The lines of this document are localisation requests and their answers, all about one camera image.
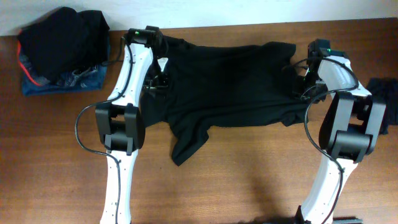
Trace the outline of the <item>black t-shirt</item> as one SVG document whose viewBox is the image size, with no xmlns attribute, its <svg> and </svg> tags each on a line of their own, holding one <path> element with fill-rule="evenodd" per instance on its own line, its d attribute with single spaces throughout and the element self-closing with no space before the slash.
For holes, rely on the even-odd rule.
<svg viewBox="0 0 398 224">
<path fill-rule="evenodd" d="M 168 37 L 163 93 L 141 98 L 146 126 L 169 124 L 176 137 L 171 158 L 183 164 L 209 138 L 212 126 L 234 128 L 304 121 L 306 102 L 293 96 L 296 46 L 284 42 L 205 47 Z"/>
</svg>

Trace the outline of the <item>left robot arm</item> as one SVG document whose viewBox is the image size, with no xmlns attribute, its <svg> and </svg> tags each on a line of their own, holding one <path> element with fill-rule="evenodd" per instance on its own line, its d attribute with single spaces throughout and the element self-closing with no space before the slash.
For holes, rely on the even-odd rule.
<svg viewBox="0 0 398 224">
<path fill-rule="evenodd" d="M 95 108 L 100 141 L 106 149 L 108 175 L 101 223 L 130 223 L 132 175 L 146 129 L 139 109 L 142 91 L 168 86 L 164 56 L 169 46 L 158 27 L 129 29 L 118 80 L 106 102 Z"/>
</svg>

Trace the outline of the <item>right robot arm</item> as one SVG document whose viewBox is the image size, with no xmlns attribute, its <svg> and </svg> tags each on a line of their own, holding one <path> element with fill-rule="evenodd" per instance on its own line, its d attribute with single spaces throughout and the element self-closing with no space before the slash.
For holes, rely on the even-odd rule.
<svg viewBox="0 0 398 224">
<path fill-rule="evenodd" d="M 344 51 L 330 41 L 308 45 L 306 73 L 295 81 L 293 95 L 309 105 L 331 96 L 318 141 L 310 142 L 322 154 L 312 189 L 295 214 L 294 223 L 362 223 L 358 218 L 334 220 L 333 212 L 351 173 L 374 151 L 386 104 L 365 89 Z"/>
</svg>

